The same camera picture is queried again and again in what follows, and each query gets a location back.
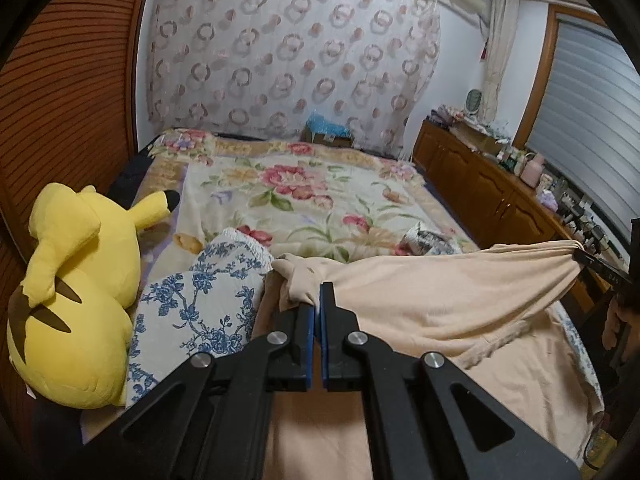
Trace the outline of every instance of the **beige cloth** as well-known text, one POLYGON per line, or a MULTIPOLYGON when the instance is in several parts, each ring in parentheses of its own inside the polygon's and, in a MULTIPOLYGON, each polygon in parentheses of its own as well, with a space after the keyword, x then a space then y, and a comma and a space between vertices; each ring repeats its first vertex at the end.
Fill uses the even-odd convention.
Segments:
MULTIPOLYGON (((572 251, 579 246, 494 246, 471 254, 377 256, 352 264, 287 254, 272 264, 254 336, 269 329, 278 304, 318 306, 320 283, 331 281, 337 304, 357 314, 364 332, 405 354, 442 352, 578 461, 602 406, 547 307, 578 275, 572 251)), ((322 391, 317 360, 314 367, 311 392, 275 396, 264 477, 368 479, 360 394, 322 391)))

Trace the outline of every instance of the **window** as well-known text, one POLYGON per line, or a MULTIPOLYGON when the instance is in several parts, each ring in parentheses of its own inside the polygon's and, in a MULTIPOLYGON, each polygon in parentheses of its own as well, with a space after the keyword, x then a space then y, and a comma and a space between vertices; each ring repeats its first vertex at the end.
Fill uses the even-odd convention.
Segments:
POLYGON ((558 40, 527 145, 627 240, 640 216, 640 76, 608 28, 558 14, 558 40))

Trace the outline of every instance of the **plush toy ear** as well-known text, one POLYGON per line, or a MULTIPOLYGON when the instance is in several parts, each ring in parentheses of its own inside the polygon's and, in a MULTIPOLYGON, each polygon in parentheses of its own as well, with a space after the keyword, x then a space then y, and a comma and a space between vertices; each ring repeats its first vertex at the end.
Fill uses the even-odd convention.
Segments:
POLYGON ((129 209, 128 214, 136 230, 146 229, 169 216, 179 202, 180 194, 177 191, 156 191, 129 209))
POLYGON ((47 184, 33 204, 29 232, 38 240, 22 281, 29 306, 50 300, 60 266, 100 231, 100 219, 76 192, 47 184))

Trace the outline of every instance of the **white curtain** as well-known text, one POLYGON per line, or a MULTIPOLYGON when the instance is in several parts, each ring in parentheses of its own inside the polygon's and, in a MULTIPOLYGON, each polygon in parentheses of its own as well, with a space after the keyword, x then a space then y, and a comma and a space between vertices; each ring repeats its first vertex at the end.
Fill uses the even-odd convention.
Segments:
POLYGON ((158 130, 299 135, 313 110, 396 154, 440 41, 434 0, 157 0, 158 130))
POLYGON ((519 7, 520 0, 492 0, 491 2, 491 29, 479 110, 480 119, 486 122, 493 121, 498 110, 500 84, 516 36, 519 7))

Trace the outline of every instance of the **yellow stuffed animal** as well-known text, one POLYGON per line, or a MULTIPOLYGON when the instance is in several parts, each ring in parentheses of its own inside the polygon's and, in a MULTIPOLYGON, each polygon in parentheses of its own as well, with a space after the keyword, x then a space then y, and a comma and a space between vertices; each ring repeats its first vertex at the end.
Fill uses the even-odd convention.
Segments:
POLYGON ((140 284, 136 232, 168 216, 176 191, 158 191, 128 211, 95 187, 80 193, 48 184, 29 232, 38 245, 9 302, 9 356, 24 381, 72 408, 124 405, 127 346, 124 311, 140 284))

